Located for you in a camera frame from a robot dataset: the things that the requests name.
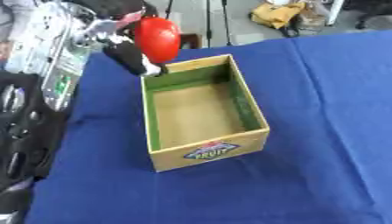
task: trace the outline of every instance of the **green box lining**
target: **green box lining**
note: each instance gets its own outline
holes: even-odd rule
[[[147,116],[150,121],[150,144],[153,151],[161,150],[157,111],[154,106],[153,97],[156,92],[228,82],[231,97],[245,130],[257,130],[261,128],[261,124],[256,119],[256,115],[250,107],[247,97],[244,91],[242,91],[229,64],[169,73],[162,77],[145,78],[144,81],[146,86]]]

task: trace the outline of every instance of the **blue fabric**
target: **blue fabric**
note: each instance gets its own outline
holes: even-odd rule
[[[89,62],[28,224],[392,223],[392,32],[183,51],[232,53],[271,134],[265,150],[155,173],[140,80]]]

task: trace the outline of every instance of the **red ball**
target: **red ball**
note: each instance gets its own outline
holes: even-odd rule
[[[179,54],[179,28],[161,17],[145,17],[135,29],[135,43],[153,63],[165,63]]]

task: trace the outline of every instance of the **yellow object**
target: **yellow object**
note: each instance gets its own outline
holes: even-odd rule
[[[290,20],[299,14],[305,3],[291,3],[285,6],[275,6],[271,3],[263,3],[252,10],[252,21],[279,29],[288,24]]]
[[[144,119],[157,172],[263,148],[269,125],[231,55],[167,65],[142,78]]]

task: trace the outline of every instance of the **box rim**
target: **box rim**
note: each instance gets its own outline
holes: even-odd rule
[[[196,65],[196,66],[190,66],[187,69],[183,69],[183,70],[174,70],[174,67],[177,66],[186,66],[186,64],[194,64],[194,63],[198,63],[204,60],[217,60],[219,58],[222,59],[227,59],[224,60],[221,63],[213,63],[213,64],[208,64],[208,65],[203,65],[203,63],[201,63],[202,65]],[[167,152],[167,151],[175,151],[175,150],[179,150],[185,147],[193,147],[193,146],[198,146],[201,144],[208,144],[214,141],[223,141],[225,139],[229,139],[232,137],[242,137],[242,136],[246,136],[248,134],[253,134],[253,133],[269,133],[270,132],[270,126],[268,125],[265,117],[263,116],[263,112],[260,110],[260,108],[258,107],[258,104],[256,103],[255,98],[253,97],[253,95],[251,94],[248,85],[246,84],[246,81],[244,80],[244,78],[242,77],[242,73],[241,70],[238,68],[237,64],[235,63],[234,57],[232,54],[228,53],[228,54],[222,54],[222,55],[216,55],[216,56],[211,56],[211,57],[204,57],[204,58],[199,58],[199,59],[191,59],[188,61],[182,61],[182,62],[176,62],[176,63],[171,63],[166,65],[168,68],[169,73],[176,73],[176,72],[183,72],[183,71],[189,71],[189,70],[193,70],[193,69],[197,69],[197,68],[202,68],[202,67],[207,67],[207,66],[218,66],[218,65],[222,65],[224,63],[228,63],[230,65],[230,67],[234,70],[236,77],[239,79],[239,81],[241,82],[241,87],[244,88],[245,92],[246,92],[246,96],[248,97],[248,100],[251,102],[251,105],[253,104],[254,106],[251,107],[253,112],[256,114],[256,117],[259,119],[259,122],[261,123],[261,125],[263,126],[263,128],[261,129],[254,129],[254,130],[249,130],[249,131],[244,131],[244,132],[240,132],[240,133],[235,133],[232,135],[227,135],[227,136],[221,136],[221,137],[216,137],[216,138],[211,138],[211,139],[207,139],[207,140],[203,140],[203,141],[198,141],[196,143],[189,143],[189,144],[182,144],[179,146],[174,146],[174,147],[170,147],[170,148],[164,148],[161,150],[152,150],[151,147],[151,137],[150,137],[150,121],[148,119],[148,111],[147,111],[147,94],[145,94],[147,87],[145,84],[145,79],[148,77],[142,77],[141,82],[142,82],[142,95],[143,95],[143,116],[144,116],[144,125],[145,125],[145,131],[146,131],[146,140],[147,140],[147,148],[148,148],[148,152],[149,154],[158,154],[158,153],[163,153],[163,152]]]

